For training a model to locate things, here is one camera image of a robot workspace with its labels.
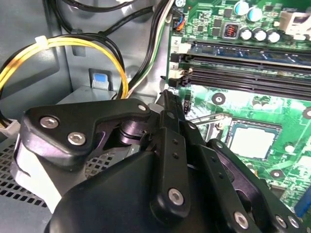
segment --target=electrolytic capacitor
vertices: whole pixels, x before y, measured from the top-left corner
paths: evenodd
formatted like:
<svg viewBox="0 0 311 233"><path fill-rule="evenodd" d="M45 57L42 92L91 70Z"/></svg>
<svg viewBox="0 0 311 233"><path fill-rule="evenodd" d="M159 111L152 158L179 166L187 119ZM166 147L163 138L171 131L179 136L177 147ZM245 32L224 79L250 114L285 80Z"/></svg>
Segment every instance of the electrolytic capacitor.
<svg viewBox="0 0 311 233"><path fill-rule="evenodd" d="M238 16L244 16L249 10L249 5L245 1L239 1L234 5L234 13Z"/></svg>
<svg viewBox="0 0 311 233"><path fill-rule="evenodd" d="M269 29L267 30L267 40L269 43L276 43L280 41L281 36L275 29Z"/></svg>
<svg viewBox="0 0 311 233"><path fill-rule="evenodd" d="M262 16L263 16L262 10L255 6L249 8L249 11L247 13L247 19L252 22L257 22L261 20Z"/></svg>
<svg viewBox="0 0 311 233"><path fill-rule="evenodd" d="M252 36L253 36L253 33L252 33L252 31L249 28L242 28L242 29L240 29L240 38L242 40L245 40L245 41L249 40L249 39L252 38Z"/></svg>
<svg viewBox="0 0 311 233"><path fill-rule="evenodd" d="M255 28L253 30L254 39L258 42L264 41L267 38L267 33L262 28Z"/></svg>

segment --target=cable tie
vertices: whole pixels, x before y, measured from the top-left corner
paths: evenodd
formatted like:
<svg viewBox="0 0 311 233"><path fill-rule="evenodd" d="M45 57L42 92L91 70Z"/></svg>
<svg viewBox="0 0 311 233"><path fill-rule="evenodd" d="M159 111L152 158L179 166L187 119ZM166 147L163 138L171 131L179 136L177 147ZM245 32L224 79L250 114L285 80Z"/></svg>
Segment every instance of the cable tie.
<svg viewBox="0 0 311 233"><path fill-rule="evenodd" d="M41 35L35 38L36 43L44 50L49 50L49 42L45 35Z"/></svg>

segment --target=motherboard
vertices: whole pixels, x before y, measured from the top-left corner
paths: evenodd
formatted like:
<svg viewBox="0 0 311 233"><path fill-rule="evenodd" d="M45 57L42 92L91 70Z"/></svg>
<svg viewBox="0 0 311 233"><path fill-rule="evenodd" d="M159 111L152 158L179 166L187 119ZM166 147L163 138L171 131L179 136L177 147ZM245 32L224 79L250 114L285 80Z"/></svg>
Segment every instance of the motherboard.
<svg viewBox="0 0 311 233"><path fill-rule="evenodd" d="M167 77L187 119L311 226L311 0L175 4Z"/></svg>

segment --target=vent grille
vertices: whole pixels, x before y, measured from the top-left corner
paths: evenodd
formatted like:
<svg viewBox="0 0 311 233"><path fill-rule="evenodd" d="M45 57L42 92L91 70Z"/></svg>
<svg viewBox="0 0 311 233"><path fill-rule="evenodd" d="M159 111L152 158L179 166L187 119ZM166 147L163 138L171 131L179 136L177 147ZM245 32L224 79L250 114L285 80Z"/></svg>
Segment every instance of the vent grille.
<svg viewBox="0 0 311 233"><path fill-rule="evenodd" d="M15 143L11 144L0 152L0 195L15 200L24 201L29 204L47 207L44 200L19 186L10 174L10 165L13 160ZM112 161L114 154L102 155L93 158L86 164L85 175L90 178L102 170L105 170Z"/></svg>

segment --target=connector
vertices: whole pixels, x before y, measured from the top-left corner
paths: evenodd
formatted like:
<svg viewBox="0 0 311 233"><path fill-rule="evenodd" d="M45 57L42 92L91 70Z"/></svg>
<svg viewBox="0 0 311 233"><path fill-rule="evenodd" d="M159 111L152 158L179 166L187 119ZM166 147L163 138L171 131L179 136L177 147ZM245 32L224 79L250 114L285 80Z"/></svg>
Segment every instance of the connector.
<svg viewBox="0 0 311 233"><path fill-rule="evenodd" d="M0 132L3 133L7 138L17 138L19 133L20 124L17 120L10 119L12 121L8 127L1 127Z"/></svg>

